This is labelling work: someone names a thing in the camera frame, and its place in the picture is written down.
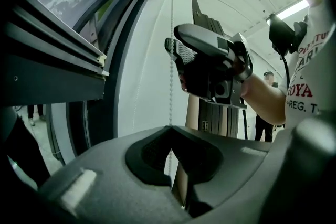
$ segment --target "person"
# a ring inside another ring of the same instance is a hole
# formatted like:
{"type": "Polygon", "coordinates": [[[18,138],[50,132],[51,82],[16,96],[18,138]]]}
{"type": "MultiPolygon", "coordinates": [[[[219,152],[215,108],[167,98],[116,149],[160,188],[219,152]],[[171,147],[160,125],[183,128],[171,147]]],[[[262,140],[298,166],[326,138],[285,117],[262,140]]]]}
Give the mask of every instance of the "person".
{"type": "MultiPolygon", "coordinates": [[[[35,122],[33,120],[33,116],[34,116],[34,105],[29,105],[27,107],[27,110],[28,110],[28,120],[29,120],[29,124],[31,126],[35,126],[35,122]]],[[[42,104],[38,104],[37,105],[37,111],[38,111],[38,115],[39,115],[39,118],[40,120],[42,121],[45,121],[45,117],[43,115],[43,105],[42,104]]]]}
{"type": "Polygon", "coordinates": [[[242,86],[241,97],[272,125],[286,123],[286,128],[292,128],[319,111],[302,71],[323,48],[333,21],[328,0],[307,1],[310,5],[307,33],[298,50],[291,56],[288,66],[291,78],[289,87],[286,78],[275,89],[255,74],[245,80],[242,86]]]}
{"type": "Polygon", "coordinates": [[[37,187],[50,177],[38,143],[13,108],[0,108],[1,147],[17,165],[35,181],[37,187]]]}
{"type": "MultiPolygon", "coordinates": [[[[271,71],[264,73],[264,81],[266,84],[276,87],[274,82],[274,74],[271,71]]],[[[264,121],[258,114],[256,116],[256,137],[255,141],[260,141],[263,131],[265,130],[265,142],[272,142],[273,140],[273,125],[264,121]]]]}

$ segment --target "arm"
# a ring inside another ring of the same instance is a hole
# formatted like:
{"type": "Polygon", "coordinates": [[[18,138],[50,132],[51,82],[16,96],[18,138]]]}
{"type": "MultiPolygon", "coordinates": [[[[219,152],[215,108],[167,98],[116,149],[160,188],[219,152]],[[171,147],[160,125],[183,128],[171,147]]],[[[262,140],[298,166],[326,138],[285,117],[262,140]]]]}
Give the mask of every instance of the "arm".
{"type": "Polygon", "coordinates": [[[286,96],[279,89],[264,83],[256,75],[252,74],[243,83],[241,97],[268,123],[273,125],[285,123],[286,96]]]}

